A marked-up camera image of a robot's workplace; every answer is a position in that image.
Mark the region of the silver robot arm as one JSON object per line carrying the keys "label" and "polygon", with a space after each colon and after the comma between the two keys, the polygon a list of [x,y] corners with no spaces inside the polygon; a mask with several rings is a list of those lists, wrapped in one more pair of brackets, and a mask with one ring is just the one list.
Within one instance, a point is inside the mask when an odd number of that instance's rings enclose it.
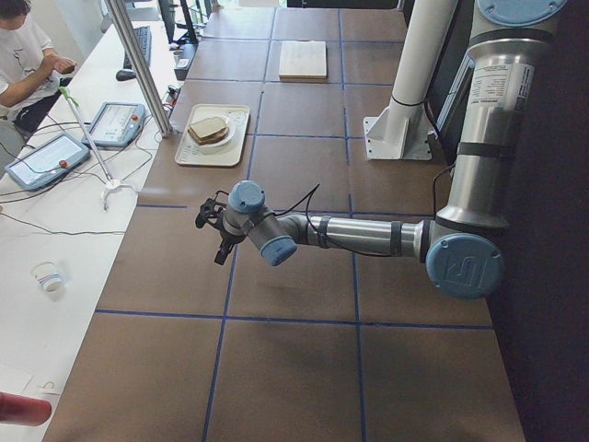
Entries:
{"label": "silver robot arm", "polygon": [[417,1],[401,10],[218,11],[214,42],[258,44],[248,167],[228,188],[225,243],[267,265],[296,246],[477,299],[505,275],[505,198],[535,72],[562,1]]}

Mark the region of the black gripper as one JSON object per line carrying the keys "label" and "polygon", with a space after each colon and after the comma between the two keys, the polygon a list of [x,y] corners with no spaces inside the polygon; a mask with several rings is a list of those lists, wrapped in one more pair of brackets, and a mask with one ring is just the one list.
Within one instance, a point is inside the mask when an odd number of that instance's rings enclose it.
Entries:
{"label": "black gripper", "polygon": [[222,242],[218,251],[215,254],[214,262],[217,264],[224,264],[227,257],[237,244],[244,241],[244,236],[240,232],[234,233],[222,227],[220,230]]}

